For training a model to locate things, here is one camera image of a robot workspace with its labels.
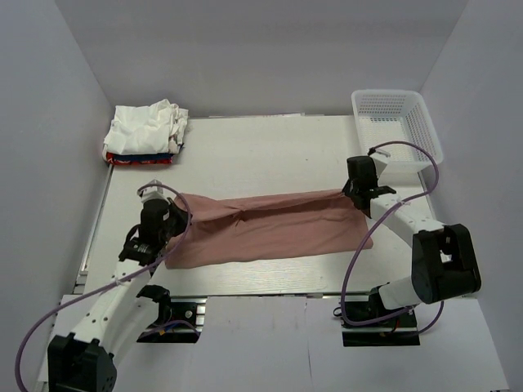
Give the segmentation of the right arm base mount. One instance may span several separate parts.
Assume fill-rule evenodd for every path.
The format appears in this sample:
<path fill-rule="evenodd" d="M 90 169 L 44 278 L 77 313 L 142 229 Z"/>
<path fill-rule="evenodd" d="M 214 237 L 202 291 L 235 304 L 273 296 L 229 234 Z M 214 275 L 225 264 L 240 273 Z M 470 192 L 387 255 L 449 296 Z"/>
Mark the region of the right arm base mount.
<path fill-rule="evenodd" d="M 355 322 L 380 316 L 374 312 L 367 298 L 345 303 L 347 316 Z M 415 313 L 410 310 L 395 318 L 378 323 L 352 326 L 342 319 L 341 306 L 333 310 L 333 317 L 339 319 L 344 347 L 408 347 L 420 346 L 418 322 Z"/>

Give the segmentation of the pink t-shirt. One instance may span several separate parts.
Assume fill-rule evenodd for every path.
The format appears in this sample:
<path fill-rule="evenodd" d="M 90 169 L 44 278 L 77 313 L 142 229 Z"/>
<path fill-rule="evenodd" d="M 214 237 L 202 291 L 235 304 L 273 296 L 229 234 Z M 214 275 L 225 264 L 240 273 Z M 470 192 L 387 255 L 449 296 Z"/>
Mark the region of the pink t-shirt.
<path fill-rule="evenodd" d="M 186 194 L 187 236 L 172 238 L 169 270 L 371 248 L 364 213 L 337 189 L 216 200 Z"/>

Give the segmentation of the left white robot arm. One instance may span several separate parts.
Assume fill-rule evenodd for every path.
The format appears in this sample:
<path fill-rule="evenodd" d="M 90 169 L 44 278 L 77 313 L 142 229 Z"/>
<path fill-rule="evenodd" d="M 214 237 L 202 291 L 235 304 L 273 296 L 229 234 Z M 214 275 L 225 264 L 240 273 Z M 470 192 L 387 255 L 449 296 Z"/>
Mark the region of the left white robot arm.
<path fill-rule="evenodd" d="M 151 283 L 168 254 L 172 238 L 183 240 L 191 223 L 187 203 L 154 196 L 143 203 L 139 224 L 133 226 L 118 255 L 107 288 L 65 336 L 47 347 L 47 384 L 51 391 L 111 391 L 117 365 L 148 327 L 172 318 L 170 292 Z"/>

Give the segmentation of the white t-shirt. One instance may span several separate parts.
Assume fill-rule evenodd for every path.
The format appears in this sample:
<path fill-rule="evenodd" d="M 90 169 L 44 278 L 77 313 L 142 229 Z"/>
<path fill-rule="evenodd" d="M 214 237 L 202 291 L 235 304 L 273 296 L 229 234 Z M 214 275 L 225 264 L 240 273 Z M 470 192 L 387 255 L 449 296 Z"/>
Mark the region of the white t-shirt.
<path fill-rule="evenodd" d="M 163 99 L 149 106 L 117 105 L 103 141 L 104 154 L 178 154 L 189 110 Z"/>

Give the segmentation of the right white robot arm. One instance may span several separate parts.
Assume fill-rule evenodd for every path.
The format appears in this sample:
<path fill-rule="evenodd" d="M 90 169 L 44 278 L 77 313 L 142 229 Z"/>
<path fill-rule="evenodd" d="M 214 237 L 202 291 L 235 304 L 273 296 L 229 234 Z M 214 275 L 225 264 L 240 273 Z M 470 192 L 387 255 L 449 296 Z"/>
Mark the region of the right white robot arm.
<path fill-rule="evenodd" d="M 375 287 L 369 294 L 367 313 L 351 320 L 342 301 L 341 317 L 351 327 L 373 324 L 386 326 L 420 304 L 433 304 L 476 293 L 481 289 L 472 236 L 461 224 L 445 225 L 424 216 L 401 199 L 397 192 L 378 183 L 379 169 L 387 163 L 376 154 L 356 156 L 346 161 L 348 181 L 342 192 L 374 224 L 401 238 L 411 248 L 411 270 L 406 278 Z"/>

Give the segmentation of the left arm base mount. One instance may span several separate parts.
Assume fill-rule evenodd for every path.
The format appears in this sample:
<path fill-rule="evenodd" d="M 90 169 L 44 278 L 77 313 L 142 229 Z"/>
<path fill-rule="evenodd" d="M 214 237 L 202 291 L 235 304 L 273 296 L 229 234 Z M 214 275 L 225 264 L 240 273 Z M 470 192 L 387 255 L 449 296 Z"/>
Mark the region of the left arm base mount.
<path fill-rule="evenodd" d="M 163 317 L 151 324 L 138 343 L 194 344 L 203 330 L 206 298 L 171 297 Z"/>

